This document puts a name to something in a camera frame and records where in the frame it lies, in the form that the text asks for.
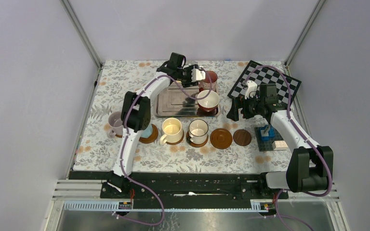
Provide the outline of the lilac mug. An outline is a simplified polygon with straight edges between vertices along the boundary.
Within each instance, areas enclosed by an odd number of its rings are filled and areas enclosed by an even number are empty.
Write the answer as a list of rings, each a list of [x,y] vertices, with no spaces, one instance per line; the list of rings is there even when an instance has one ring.
[[[109,138],[119,137],[123,135],[123,124],[121,120],[121,112],[114,112],[108,117],[108,124],[110,128],[107,129],[107,136]]]

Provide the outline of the metal serving tray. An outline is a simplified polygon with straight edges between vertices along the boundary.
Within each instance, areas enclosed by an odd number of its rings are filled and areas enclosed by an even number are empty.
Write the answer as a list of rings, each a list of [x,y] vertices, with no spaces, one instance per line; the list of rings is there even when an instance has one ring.
[[[187,97],[174,83],[163,90],[154,104],[156,117],[218,117],[220,109],[205,112],[198,107],[195,100]]]

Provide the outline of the pink mug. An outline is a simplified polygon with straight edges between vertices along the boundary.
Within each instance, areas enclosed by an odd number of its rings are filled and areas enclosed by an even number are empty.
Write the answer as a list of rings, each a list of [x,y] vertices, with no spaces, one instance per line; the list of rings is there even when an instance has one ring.
[[[206,71],[205,79],[199,83],[199,91],[212,90],[217,91],[218,76],[213,71]]]

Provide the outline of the cream yellow mug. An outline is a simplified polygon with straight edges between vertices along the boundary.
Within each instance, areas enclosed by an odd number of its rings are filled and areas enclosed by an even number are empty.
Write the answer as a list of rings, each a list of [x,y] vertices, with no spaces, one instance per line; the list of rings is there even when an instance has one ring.
[[[162,136],[159,144],[165,145],[166,142],[177,142],[184,134],[182,123],[177,118],[167,118],[162,123]]]

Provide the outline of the white cup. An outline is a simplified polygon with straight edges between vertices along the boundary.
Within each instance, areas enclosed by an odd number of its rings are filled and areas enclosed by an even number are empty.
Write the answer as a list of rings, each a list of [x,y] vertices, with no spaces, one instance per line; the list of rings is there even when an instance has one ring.
[[[203,90],[197,95],[197,104],[202,111],[210,112],[218,107],[220,97],[212,90]]]

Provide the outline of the dark walnut round coaster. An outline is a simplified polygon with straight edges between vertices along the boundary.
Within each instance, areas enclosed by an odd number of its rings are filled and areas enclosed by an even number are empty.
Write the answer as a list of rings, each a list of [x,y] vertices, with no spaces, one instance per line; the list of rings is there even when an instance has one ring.
[[[247,146],[251,143],[252,136],[247,130],[239,129],[234,132],[233,140],[239,146]]]

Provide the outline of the white ribbed mug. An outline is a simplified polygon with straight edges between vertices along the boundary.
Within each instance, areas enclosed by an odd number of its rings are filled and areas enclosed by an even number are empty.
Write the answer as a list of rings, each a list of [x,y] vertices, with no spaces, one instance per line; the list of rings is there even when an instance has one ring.
[[[193,120],[188,126],[187,141],[200,145],[208,138],[209,127],[206,121],[202,119]]]

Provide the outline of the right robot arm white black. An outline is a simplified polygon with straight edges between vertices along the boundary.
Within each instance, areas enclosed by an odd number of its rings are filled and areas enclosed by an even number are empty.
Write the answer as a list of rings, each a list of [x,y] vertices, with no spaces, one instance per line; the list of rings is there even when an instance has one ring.
[[[275,84],[257,85],[247,81],[244,96],[232,98],[227,118],[238,121],[261,116],[275,128],[290,149],[292,156],[285,171],[288,190],[311,196],[326,196],[332,190],[333,151],[314,141],[291,113],[291,103],[278,100]]]

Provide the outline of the light blue mug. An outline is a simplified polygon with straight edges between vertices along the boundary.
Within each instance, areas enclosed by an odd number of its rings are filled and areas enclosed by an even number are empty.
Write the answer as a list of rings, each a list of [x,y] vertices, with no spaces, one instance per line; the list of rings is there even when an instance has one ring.
[[[143,139],[148,139],[153,133],[153,127],[152,124],[149,124],[148,127],[143,130],[143,133],[141,135],[141,138]]]

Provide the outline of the brown wooden coaster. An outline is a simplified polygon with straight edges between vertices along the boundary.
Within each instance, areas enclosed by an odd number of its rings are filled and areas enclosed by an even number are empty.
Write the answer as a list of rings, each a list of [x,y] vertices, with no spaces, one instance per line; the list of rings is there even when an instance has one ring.
[[[159,135],[158,128],[154,124],[152,124],[152,127],[153,127],[152,135],[148,139],[143,139],[143,138],[140,137],[139,141],[141,143],[150,144],[150,143],[153,143],[157,139],[157,137]]]
[[[185,137],[185,135],[183,134],[179,141],[177,141],[177,142],[166,142],[166,144],[168,144],[168,145],[177,145],[177,144],[179,144],[183,141],[184,137]]]
[[[200,148],[200,147],[205,146],[205,145],[208,143],[208,140],[209,140],[209,136],[207,136],[206,140],[205,140],[203,143],[201,143],[201,144],[195,144],[195,143],[193,143],[193,142],[191,141],[191,137],[190,137],[189,132],[187,132],[187,133],[186,133],[186,142],[187,142],[189,145],[191,145],[192,147],[194,147],[194,148]]]
[[[217,128],[211,133],[210,142],[216,149],[226,149],[232,144],[233,137],[227,129]]]

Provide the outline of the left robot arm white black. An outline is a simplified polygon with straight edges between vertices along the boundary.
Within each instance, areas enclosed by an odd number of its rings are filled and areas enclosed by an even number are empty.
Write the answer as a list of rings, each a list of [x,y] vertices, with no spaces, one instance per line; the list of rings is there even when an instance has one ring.
[[[131,174],[140,136],[151,121],[151,103],[154,99],[172,83],[183,90],[198,85],[205,76],[203,67],[198,64],[186,66],[186,57],[173,52],[140,90],[126,92],[121,110],[122,143],[118,160],[112,168],[115,175],[123,177]]]

